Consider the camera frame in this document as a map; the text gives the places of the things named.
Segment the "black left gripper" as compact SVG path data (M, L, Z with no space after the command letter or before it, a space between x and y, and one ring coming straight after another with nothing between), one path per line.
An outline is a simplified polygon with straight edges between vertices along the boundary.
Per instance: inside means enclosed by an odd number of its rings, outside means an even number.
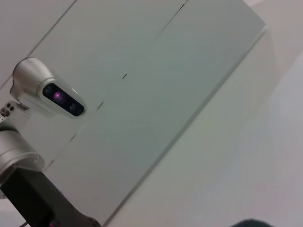
M0 190L32 227L100 226L79 212L43 172L11 167L0 179Z

